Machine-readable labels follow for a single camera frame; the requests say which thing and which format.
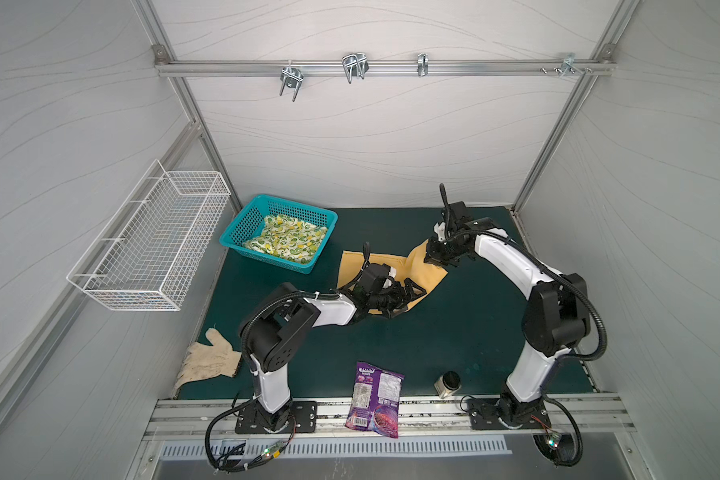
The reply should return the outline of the yellow skirt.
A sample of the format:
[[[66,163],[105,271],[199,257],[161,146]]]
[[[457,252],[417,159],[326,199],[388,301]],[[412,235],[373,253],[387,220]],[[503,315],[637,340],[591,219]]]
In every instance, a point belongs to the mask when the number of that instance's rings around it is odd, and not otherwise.
[[[368,242],[364,244],[362,253],[343,252],[337,286],[342,293],[356,301],[357,318],[370,314],[367,307],[369,297],[379,293],[383,287],[389,287],[394,281],[403,282],[410,278],[426,289],[426,296],[440,284],[447,272],[440,266],[424,262],[426,243],[424,241],[414,248],[407,257],[373,254]],[[409,310],[423,299],[410,304]]]

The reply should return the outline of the green floral skirt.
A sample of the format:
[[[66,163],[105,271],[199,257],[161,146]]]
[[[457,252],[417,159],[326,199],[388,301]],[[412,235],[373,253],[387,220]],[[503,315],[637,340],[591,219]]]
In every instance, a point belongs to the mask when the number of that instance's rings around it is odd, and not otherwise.
[[[268,215],[261,233],[243,246],[262,254],[299,264],[309,263],[316,255],[328,228],[288,215]]]

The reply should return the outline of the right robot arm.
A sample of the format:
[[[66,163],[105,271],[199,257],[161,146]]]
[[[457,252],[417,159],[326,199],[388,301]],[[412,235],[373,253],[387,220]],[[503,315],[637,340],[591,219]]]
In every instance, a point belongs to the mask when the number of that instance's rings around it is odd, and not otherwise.
[[[607,349],[604,322],[578,274],[563,274],[515,242],[490,218],[475,219],[463,202],[451,203],[439,186],[442,221],[426,247],[425,261],[455,266],[461,258],[481,258],[523,294],[524,345],[493,411],[503,425],[521,427],[544,408],[544,387],[559,361],[597,360]]]

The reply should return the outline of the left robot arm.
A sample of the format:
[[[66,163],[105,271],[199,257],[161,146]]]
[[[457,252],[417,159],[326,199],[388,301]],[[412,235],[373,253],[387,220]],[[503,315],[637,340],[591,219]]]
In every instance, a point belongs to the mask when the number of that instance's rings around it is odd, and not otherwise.
[[[409,304],[427,295],[414,280],[395,278],[392,266],[371,261],[365,243],[359,271],[348,282],[327,292],[308,292],[285,282],[262,301],[239,331],[242,359],[253,375],[253,396],[217,415],[204,434],[204,452],[216,473],[238,473],[263,466],[282,454],[300,428],[296,412],[304,404],[293,400],[288,365],[309,332],[321,326],[346,326],[377,311],[386,318],[406,312]],[[245,442],[216,454],[211,434],[221,420],[251,414],[270,433],[288,434],[250,460],[242,455]]]

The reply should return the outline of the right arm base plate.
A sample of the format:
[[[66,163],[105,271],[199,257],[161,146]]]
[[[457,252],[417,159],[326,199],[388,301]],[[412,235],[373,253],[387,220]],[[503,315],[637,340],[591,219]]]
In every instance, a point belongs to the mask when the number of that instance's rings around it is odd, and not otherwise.
[[[467,414],[472,430],[543,430],[551,426],[541,398],[518,403],[509,396],[477,398],[465,396],[460,408]]]

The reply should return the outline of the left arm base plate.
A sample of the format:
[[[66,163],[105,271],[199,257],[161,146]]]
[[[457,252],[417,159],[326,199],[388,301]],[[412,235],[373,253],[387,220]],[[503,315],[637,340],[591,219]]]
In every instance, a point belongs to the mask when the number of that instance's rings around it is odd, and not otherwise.
[[[315,401],[288,401],[274,413],[256,401],[242,408],[235,426],[236,434],[314,433],[316,430],[317,403]]]

